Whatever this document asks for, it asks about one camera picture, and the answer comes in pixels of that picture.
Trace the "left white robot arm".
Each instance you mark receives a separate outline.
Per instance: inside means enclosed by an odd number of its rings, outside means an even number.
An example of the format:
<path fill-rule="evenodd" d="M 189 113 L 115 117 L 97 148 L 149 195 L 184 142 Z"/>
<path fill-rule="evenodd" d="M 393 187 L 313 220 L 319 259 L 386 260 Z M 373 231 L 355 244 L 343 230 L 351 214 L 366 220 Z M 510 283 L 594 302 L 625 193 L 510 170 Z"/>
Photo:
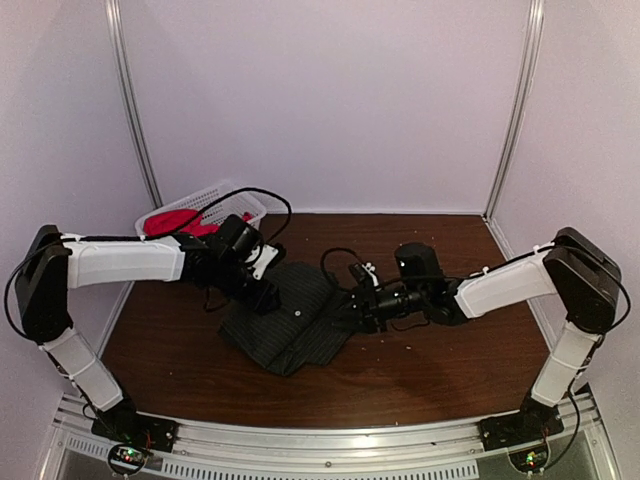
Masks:
<path fill-rule="evenodd" d="M 3 296 L 16 298 L 19 317 L 10 327 L 61 367 L 123 444 L 137 442 L 144 424 L 136 407 L 68 312 L 72 289 L 121 282 L 191 283 L 215 289 L 263 315 L 277 309 L 277 286 L 265 273 L 286 254 L 241 220 L 204 236 L 173 233 L 110 237 L 64 234 L 54 225 L 37 233 L 11 272 Z"/>

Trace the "left aluminium corner post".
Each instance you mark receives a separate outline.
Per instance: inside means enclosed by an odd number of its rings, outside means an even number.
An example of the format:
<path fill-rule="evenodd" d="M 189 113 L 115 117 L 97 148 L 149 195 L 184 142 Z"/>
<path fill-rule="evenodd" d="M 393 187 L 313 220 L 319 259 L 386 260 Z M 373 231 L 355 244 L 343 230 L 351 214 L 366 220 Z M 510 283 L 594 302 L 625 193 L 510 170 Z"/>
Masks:
<path fill-rule="evenodd" d="M 141 172 L 143 185 L 154 208 L 162 206 L 162 196 L 151 162 L 149 148 L 144 134 L 139 112 L 135 87 L 129 64 L 126 39 L 124 34 L 121 2 L 106 0 L 104 2 L 107 26 L 115 57 L 116 72 L 124 106 L 125 119 L 130 131 L 135 156 Z"/>

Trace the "right aluminium corner post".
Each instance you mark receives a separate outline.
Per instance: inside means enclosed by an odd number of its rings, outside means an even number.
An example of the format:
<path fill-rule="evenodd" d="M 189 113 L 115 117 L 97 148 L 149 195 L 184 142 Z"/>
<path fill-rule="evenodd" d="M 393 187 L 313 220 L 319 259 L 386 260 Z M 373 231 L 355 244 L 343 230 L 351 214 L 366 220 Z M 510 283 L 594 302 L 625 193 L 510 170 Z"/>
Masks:
<path fill-rule="evenodd" d="M 508 173 L 514 159 L 517 142 L 525 117 L 527 100 L 530 95 L 536 73 L 544 29 L 544 14 L 545 1 L 531 0 L 529 2 L 529 11 L 524 32 L 524 43 L 513 104 L 501 148 L 498 167 L 483 214 L 487 223 L 490 223 L 495 217 L 502 192 L 506 185 Z"/>

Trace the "red garment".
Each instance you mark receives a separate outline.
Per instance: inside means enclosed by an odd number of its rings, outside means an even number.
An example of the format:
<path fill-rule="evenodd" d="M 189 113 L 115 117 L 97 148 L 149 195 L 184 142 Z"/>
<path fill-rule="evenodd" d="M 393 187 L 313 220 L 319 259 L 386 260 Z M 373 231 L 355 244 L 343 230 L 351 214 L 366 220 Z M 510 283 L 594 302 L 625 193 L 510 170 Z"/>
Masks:
<path fill-rule="evenodd" d="M 235 214 L 223 217 L 219 221 L 206 223 L 204 215 L 198 214 L 193 209 L 177 209 L 154 214 L 143 222 L 141 238 L 153 239 L 167 235 L 184 233 L 200 240 L 231 234 L 238 227 L 240 232 L 256 232 L 256 229 L 247 223 L 252 216 L 245 212 L 241 217 Z"/>

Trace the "aluminium corner post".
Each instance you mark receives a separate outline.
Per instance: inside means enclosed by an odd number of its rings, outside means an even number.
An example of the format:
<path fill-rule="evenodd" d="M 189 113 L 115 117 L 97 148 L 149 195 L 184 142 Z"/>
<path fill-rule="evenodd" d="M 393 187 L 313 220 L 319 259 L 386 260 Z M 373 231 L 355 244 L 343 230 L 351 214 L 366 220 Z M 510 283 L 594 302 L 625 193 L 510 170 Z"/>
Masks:
<path fill-rule="evenodd" d="M 525 117 L 527 100 L 530 95 L 536 73 L 544 29 L 544 14 L 545 1 L 531 0 L 529 2 L 529 11 L 524 32 L 524 43 L 513 104 L 501 148 L 498 167 L 483 214 L 487 223 L 490 223 L 495 217 L 502 192 L 506 185 L 508 173 L 514 159 L 517 142 Z"/>
<path fill-rule="evenodd" d="M 125 119 L 130 131 L 135 156 L 141 172 L 143 185 L 154 208 L 162 206 L 162 196 L 151 162 L 149 148 L 144 134 L 139 112 L 135 87 L 129 64 L 126 39 L 124 34 L 121 2 L 106 0 L 104 2 L 107 26 L 115 57 L 116 72 L 124 106 Z"/>

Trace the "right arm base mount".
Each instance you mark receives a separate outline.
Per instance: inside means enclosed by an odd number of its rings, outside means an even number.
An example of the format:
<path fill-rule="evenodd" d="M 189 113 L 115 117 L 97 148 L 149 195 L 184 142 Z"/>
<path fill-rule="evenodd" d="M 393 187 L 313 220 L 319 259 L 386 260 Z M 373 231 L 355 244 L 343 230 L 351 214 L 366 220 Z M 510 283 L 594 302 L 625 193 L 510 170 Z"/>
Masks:
<path fill-rule="evenodd" d="M 485 452 L 509 451 L 512 467 L 528 477 L 542 476 L 554 468 L 576 442 L 582 416 L 573 392 L 567 392 L 573 407 L 575 424 L 569 441 L 560 453 L 554 454 L 550 437 L 565 431 L 559 407 L 548 407 L 525 398 L 515 413 L 491 416 L 478 422 L 477 428 Z"/>

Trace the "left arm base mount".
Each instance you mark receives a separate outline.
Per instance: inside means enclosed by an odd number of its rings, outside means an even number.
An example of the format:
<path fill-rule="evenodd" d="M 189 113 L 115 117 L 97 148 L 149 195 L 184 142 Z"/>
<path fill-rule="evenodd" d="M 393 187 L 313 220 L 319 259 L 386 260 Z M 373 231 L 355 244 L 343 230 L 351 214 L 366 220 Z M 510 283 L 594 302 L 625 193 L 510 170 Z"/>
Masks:
<path fill-rule="evenodd" d="M 99 409 L 86 395 L 83 398 L 83 415 L 92 421 L 91 433 L 114 441 L 106 462 L 116 476 L 130 479 L 155 452 L 172 452 L 178 432 L 175 420 L 140 413 L 128 396 L 107 410 Z"/>

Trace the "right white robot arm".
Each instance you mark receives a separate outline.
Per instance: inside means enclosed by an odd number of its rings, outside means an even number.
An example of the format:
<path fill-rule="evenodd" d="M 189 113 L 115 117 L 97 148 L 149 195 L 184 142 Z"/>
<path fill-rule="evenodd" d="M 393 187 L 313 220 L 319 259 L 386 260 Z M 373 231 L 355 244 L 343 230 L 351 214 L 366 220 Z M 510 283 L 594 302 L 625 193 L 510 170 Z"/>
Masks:
<path fill-rule="evenodd" d="M 506 307 L 553 298 L 564 325 L 513 419 L 519 440 L 535 440 L 551 424 L 551 411 L 571 392 L 605 337 L 628 316 L 631 302 L 619 266 L 578 230 L 559 230 L 548 243 L 467 276 L 447 275 L 433 247 L 406 243 L 395 253 L 397 278 L 381 281 L 368 264 L 354 264 L 356 280 L 337 311 L 340 327 L 382 333 L 390 321 L 414 313 L 443 326 L 459 326 Z"/>

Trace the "black pinstriped shirt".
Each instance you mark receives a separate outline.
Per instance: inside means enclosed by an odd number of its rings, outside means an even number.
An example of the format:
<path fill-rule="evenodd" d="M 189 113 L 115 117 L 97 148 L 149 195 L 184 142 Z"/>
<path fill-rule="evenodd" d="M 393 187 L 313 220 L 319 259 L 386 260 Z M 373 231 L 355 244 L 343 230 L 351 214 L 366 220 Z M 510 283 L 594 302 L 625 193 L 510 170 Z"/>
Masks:
<path fill-rule="evenodd" d="M 279 288 L 278 309 L 258 315 L 234 305 L 218 330 L 220 337 L 263 369 L 282 377 L 303 366 L 326 366 L 352 337 L 334 325 L 345 294 L 333 273 L 304 262 L 279 265 L 266 274 Z"/>

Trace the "white plastic laundry basket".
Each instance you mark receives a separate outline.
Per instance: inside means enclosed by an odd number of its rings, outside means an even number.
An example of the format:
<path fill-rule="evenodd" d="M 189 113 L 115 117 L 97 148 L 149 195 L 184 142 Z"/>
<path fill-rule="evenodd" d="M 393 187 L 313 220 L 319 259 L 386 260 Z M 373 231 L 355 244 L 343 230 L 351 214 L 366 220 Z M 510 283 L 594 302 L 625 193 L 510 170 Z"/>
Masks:
<path fill-rule="evenodd" d="M 237 190 L 237 187 L 228 181 L 223 181 L 217 185 L 201 189 L 143 215 L 136 220 L 134 224 L 135 230 L 140 234 L 142 232 L 143 222 L 154 214 L 177 209 L 193 209 L 198 211 L 214 200 L 217 200 L 218 198 L 235 190 Z M 230 214 L 241 216 L 245 212 L 248 212 L 252 216 L 252 219 L 248 220 L 248 223 L 258 229 L 260 227 L 261 220 L 267 214 L 267 209 L 266 206 L 257 198 L 255 193 L 242 192 L 223 200 L 215 206 L 212 206 L 202 215 L 204 215 L 206 223 L 213 223 Z"/>

